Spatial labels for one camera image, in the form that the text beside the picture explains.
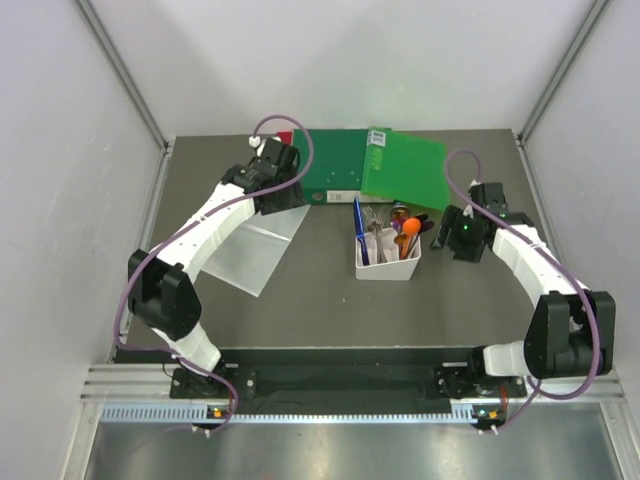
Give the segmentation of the orange plastic spoon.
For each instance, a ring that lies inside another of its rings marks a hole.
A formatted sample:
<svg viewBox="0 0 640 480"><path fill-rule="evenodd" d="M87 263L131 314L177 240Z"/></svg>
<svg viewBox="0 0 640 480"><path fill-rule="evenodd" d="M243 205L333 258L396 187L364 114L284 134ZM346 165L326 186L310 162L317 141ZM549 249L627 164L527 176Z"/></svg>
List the orange plastic spoon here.
<svg viewBox="0 0 640 480"><path fill-rule="evenodd" d="M410 217L402 224L402 231L400 234L406 234L409 237L410 243L412 237L420 230L420 227L421 222L416 217Z"/></svg>

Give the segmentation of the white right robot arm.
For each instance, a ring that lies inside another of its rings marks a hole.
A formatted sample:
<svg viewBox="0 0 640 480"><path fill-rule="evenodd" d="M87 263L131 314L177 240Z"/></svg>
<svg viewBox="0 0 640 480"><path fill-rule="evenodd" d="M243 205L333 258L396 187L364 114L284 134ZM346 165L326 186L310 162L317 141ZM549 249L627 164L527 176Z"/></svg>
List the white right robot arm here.
<svg viewBox="0 0 640 480"><path fill-rule="evenodd" d="M576 280L553 256L529 217L510 211L499 182L470 184L465 208L446 208L431 249L450 248L456 260L477 263L491 251L512 272L534 311L522 340L477 346L467 360L466 380L487 396L504 377L530 383L554 378L583 378L571 393L549 399L574 399L613 364L616 304L606 291Z"/></svg>

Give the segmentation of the clear mesh zip pouch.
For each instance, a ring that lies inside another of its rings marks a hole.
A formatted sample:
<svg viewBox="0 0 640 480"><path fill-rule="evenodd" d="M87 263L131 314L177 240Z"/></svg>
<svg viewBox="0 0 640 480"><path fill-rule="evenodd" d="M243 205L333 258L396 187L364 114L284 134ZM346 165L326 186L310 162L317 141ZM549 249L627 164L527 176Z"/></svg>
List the clear mesh zip pouch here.
<svg viewBox="0 0 640 480"><path fill-rule="evenodd" d="M305 205L253 216L224 240L202 272L259 297L309 209Z"/></svg>

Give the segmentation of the white divided plastic container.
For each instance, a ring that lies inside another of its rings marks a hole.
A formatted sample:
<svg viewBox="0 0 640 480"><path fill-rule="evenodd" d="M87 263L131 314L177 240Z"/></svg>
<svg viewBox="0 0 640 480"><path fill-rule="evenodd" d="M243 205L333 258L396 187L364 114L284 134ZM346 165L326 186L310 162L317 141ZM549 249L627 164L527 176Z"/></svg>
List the white divided plastic container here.
<svg viewBox="0 0 640 480"><path fill-rule="evenodd" d="M369 266L364 266L361 260L360 248L357 240L355 239L355 278L358 280L370 280L370 281L408 281L411 279L416 266L418 265L421 256L422 249L421 243L418 241L416 249L410 257L405 260L399 259L396 261L386 262L383 264L377 264L377 247L374 236L371 233L365 234L366 244L369 255Z"/></svg>

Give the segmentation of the dark blue table knife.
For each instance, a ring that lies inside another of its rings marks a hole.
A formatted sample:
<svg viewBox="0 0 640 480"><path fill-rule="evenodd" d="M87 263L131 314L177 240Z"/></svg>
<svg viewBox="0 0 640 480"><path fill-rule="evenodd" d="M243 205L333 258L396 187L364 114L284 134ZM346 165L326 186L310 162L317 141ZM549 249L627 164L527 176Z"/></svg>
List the dark blue table knife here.
<svg viewBox="0 0 640 480"><path fill-rule="evenodd" d="M368 248L367 248L366 238L365 238L364 223L362 218L361 205L358 198L355 198L353 201L353 216L354 216L356 240L359 244L362 264L364 266L369 266L370 261L369 261Z"/></svg>

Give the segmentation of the black iridescent spoon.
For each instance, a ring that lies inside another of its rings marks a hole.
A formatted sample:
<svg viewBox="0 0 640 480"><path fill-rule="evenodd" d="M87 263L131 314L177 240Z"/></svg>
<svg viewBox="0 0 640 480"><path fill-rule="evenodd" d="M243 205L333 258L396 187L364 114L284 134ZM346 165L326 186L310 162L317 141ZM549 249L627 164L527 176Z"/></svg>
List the black iridescent spoon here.
<svg viewBox="0 0 640 480"><path fill-rule="evenodd" d="M435 222L429 219L429 215L427 213L418 214L416 218L421 222L421 227L418 233L412 237L411 242L409 243L407 257L410 257L416 249L416 245L420 239L420 235L426 233L435 226Z"/></svg>

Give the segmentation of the copper spoon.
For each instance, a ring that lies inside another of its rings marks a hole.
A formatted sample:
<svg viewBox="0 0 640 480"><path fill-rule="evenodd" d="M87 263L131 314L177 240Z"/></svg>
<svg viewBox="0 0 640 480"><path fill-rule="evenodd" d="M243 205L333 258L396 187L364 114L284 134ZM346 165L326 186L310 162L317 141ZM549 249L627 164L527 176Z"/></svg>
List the copper spoon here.
<svg viewBox="0 0 640 480"><path fill-rule="evenodd" d="M409 237L404 233L399 234L394 238L394 243L398 246L399 249L399 259L404 260L408 251Z"/></svg>

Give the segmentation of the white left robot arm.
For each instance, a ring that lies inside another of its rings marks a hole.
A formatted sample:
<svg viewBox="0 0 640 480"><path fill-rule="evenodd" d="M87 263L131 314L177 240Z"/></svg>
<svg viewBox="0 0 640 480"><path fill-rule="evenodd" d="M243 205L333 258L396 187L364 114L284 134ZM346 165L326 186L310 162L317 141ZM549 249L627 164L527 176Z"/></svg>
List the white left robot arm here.
<svg viewBox="0 0 640 480"><path fill-rule="evenodd" d="M253 136L250 145L254 155L249 163L230 167L200 209L156 247L155 256L139 249L128 261L128 310L174 355L187 361L194 371L192 384L209 397L224 390L227 374L217 366L221 352L200 323L196 279L214 252L247 220L304 204L297 178L299 150L278 137Z"/></svg>

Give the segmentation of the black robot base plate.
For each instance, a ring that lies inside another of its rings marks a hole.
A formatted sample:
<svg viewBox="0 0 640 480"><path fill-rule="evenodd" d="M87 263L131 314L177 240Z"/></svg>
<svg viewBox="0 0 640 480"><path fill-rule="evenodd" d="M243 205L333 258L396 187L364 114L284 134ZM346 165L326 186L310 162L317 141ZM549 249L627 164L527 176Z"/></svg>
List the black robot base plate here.
<svg viewBox="0 0 640 480"><path fill-rule="evenodd" d="M385 395L392 402L497 397L496 386L474 385L463 367L429 364L347 362L335 364L222 364L214 373L236 387L243 405L252 402L296 407L331 400L344 406L349 398L373 402Z"/></svg>

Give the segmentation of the silver spoon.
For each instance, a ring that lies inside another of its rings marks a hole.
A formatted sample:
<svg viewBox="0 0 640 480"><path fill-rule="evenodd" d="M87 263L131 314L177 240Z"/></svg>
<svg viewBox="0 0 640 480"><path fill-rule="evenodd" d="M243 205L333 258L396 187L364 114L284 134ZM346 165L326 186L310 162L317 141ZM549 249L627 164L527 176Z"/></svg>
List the silver spoon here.
<svg viewBox="0 0 640 480"><path fill-rule="evenodd" d="M390 210L390 219L392 224L402 224L408 218L411 217L410 210L408 208L392 208Z"/></svg>

